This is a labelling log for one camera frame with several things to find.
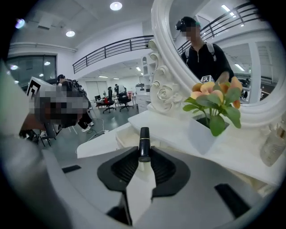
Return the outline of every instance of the computer monitor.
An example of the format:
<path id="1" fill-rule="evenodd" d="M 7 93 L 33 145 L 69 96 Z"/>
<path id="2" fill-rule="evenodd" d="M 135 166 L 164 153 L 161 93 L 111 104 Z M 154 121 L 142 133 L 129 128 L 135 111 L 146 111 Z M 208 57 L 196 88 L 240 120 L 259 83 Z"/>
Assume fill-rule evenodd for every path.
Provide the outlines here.
<path id="1" fill-rule="evenodd" d="M 101 100 L 100 95 L 95 96 L 95 101 L 97 101 L 97 100 Z"/>

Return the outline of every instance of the white cable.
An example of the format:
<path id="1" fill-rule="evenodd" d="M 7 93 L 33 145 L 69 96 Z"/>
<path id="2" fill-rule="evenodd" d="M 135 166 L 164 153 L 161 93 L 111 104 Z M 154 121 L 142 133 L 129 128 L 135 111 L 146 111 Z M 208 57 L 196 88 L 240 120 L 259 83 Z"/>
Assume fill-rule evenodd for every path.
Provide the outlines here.
<path id="1" fill-rule="evenodd" d="M 89 140 L 91 140 L 96 134 L 100 133 L 100 132 L 103 132 L 104 131 L 104 120 L 103 119 L 100 119 L 102 120 L 102 131 L 99 131 L 97 133 L 95 133 L 90 139 L 88 139 L 86 142 L 88 142 Z"/>

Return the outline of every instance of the white tabletop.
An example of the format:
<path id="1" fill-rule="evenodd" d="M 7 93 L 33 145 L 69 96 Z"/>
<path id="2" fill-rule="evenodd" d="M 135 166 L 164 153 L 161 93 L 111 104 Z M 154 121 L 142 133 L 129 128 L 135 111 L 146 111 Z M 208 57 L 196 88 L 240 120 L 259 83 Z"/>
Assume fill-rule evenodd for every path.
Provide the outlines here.
<path id="1" fill-rule="evenodd" d="M 130 126 L 130 123 L 126 123 L 106 134 L 81 144 L 76 150 L 77 158 L 91 157 L 119 149 L 115 133 Z"/>
<path id="2" fill-rule="evenodd" d="M 201 155 L 188 140 L 189 123 L 148 110 L 130 117 L 128 121 L 137 130 L 149 127 L 150 137 L 175 149 L 212 160 L 267 184 L 278 186 L 284 177 L 285 155 L 281 155 L 271 167 L 266 166 L 260 159 L 259 147 L 264 143 L 266 136 L 262 136 L 259 129 L 232 127 L 230 134 L 221 144 L 212 152 Z"/>

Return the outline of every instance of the gray floor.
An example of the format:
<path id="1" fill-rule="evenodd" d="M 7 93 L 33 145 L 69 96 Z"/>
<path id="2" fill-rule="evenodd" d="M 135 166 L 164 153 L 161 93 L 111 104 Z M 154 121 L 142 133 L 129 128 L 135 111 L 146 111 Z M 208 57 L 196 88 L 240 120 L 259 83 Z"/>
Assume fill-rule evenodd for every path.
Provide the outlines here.
<path id="1" fill-rule="evenodd" d="M 83 144 L 84 142 L 88 141 L 96 132 L 100 132 L 103 129 L 102 120 L 104 120 L 104 129 L 111 131 L 123 124 L 126 124 L 128 122 L 129 117 L 138 114 L 136 104 L 133 106 L 133 108 L 129 107 L 129 111 L 127 111 L 127 109 L 125 108 L 121 112 L 119 112 L 119 109 L 117 107 L 116 110 L 110 110 L 110 113 L 106 111 L 103 114 L 102 111 L 104 111 L 105 108 L 94 108 L 93 110 L 96 118 L 93 118 L 94 126 L 91 128 L 94 131 L 90 130 L 83 133 L 81 131 L 81 127 L 77 124 L 74 126 L 74 128 L 78 134 L 76 134 L 71 127 L 71 131 L 69 131 L 68 128 L 63 129 L 56 137 L 56 140 L 50 140 L 51 146 L 49 146 L 47 140 L 44 140 L 45 147 L 43 146 L 42 142 L 39 141 L 39 148 L 48 149 L 49 151 L 53 152 L 59 164 L 64 165 L 65 161 L 70 161 L 77 158 L 76 149 L 80 144 Z"/>

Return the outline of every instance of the glass bottle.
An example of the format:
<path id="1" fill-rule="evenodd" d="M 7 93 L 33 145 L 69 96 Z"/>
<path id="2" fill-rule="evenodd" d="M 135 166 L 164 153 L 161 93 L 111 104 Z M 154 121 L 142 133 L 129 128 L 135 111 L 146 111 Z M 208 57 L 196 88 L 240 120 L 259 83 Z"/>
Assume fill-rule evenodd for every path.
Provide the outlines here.
<path id="1" fill-rule="evenodd" d="M 269 134 L 261 151 L 260 157 L 264 164 L 272 166 L 286 148 L 286 114 L 282 116 L 282 121 L 277 129 Z"/>

